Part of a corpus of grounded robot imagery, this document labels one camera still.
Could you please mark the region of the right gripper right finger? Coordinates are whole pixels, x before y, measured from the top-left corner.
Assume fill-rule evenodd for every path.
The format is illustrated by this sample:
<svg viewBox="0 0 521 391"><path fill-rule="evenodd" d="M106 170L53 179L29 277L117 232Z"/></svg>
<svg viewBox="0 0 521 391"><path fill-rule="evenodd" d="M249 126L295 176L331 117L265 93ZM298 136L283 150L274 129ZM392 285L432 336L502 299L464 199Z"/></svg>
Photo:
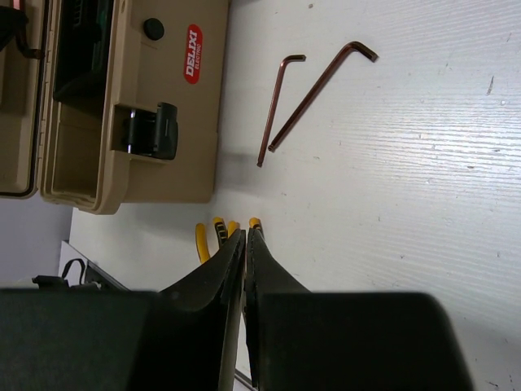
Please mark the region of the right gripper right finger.
<svg viewBox="0 0 521 391"><path fill-rule="evenodd" d="M252 382L259 390L308 390L313 297L275 260L259 229L248 232L246 342Z"/></svg>

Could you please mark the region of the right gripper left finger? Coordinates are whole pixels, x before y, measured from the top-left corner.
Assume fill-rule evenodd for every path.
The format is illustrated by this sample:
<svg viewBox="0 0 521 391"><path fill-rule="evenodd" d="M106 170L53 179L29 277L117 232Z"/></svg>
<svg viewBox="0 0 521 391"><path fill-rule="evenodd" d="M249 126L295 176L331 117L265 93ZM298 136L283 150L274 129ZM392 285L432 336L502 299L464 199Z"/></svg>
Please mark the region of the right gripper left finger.
<svg viewBox="0 0 521 391"><path fill-rule="evenodd" d="M175 390L231 390L237 357L246 233L237 229L217 252L164 289L173 313L161 329L161 366Z"/></svg>

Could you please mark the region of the tan plastic toolbox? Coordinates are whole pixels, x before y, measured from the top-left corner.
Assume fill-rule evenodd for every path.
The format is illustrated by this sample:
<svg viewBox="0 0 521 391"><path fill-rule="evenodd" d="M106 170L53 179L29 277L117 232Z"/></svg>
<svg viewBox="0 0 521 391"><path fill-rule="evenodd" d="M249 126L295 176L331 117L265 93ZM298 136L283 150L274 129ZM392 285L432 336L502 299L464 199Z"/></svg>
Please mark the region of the tan plastic toolbox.
<svg viewBox="0 0 521 391"><path fill-rule="evenodd" d="M61 2L1 4L1 196L92 214L213 194L230 3L113 1L102 93L53 98Z"/></svg>

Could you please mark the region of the medium brown hex key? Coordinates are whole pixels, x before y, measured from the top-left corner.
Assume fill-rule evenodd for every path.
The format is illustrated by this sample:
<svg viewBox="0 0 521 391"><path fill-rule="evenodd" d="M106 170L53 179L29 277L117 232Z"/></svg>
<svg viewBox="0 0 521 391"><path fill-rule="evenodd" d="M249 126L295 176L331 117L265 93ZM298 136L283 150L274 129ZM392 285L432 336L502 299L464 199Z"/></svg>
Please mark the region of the medium brown hex key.
<svg viewBox="0 0 521 391"><path fill-rule="evenodd" d="M259 154L258 154L257 162L256 162L256 166L259 168L262 167L264 160L265 160L265 154L266 154L267 148L268 148L269 136L270 136L270 133L271 133L271 130L273 127L274 117L275 117L276 109L278 106L278 100L279 100L280 92L282 89L282 82L283 82L283 78L284 78L284 74L285 74L287 65L290 63L294 63L294 62L304 62L305 60L306 60L306 55L303 55L303 54L289 55L286 58L284 58L278 66L278 73L277 73L275 84L274 84L274 91L273 91L272 98L270 101L268 116L267 116L267 120L265 123L265 129L264 129L264 133L263 133L263 137L262 137L261 145L260 145L260 150L259 150Z"/></svg>

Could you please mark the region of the large brown hex key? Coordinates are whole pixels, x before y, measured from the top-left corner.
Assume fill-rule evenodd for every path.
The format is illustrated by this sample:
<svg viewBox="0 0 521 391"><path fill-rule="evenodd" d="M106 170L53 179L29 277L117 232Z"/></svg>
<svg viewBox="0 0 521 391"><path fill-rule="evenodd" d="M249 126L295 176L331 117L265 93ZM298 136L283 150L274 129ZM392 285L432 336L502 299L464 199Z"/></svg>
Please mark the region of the large brown hex key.
<svg viewBox="0 0 521 391"><path fill-rule="evenodd" d="M333 77L335 72L339 69L342 63L348 58L350 54L353 52L357 52L364 57L366 57L370 62L375 63L379 56L376 52L371 50L365 44L353 41L345 44L333 60L328 64L325 70L322 72L320 77L315 81L313 86L310 88L309 92L303 97L299 105L296 107L294 112L289 116L287 121L284 123L282 128L275 135L273 141L268 146L268 150L270 152L275 152L276 149L281 145L286 136L290 133L293 127L296 125L298 120L304 115L305 111L309 108L309 106L313 103L313 101L320 94L322 89L326 86L326 84Z"/></svg>

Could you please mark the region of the green stubby screwdriver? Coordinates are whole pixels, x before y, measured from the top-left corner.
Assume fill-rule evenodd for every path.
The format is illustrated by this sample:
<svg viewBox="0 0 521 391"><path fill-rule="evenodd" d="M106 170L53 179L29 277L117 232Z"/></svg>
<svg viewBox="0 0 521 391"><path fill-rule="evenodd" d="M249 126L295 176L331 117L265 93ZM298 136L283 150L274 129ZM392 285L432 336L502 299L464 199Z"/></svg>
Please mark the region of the green stubby screwdriver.
<svg viewBox="0 0 521 391"><path fill-rule="evenodd" d="M100 72L107 61L112 26L113 1L96 1L94 18L92 69Z"/></svg>

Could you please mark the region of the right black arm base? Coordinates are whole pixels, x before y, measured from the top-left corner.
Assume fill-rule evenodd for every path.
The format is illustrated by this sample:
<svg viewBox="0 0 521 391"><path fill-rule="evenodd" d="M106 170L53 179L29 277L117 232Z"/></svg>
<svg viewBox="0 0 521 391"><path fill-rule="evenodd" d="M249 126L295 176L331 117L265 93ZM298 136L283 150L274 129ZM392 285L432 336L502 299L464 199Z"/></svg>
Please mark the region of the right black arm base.
<svg viewBox="0 0 521 391"><path fill-rule="evenodd" d="M60 275L38 275L32 283L40 289L87 289L96 291L128 291L122 283L92 261L73 258Z"/></svg>

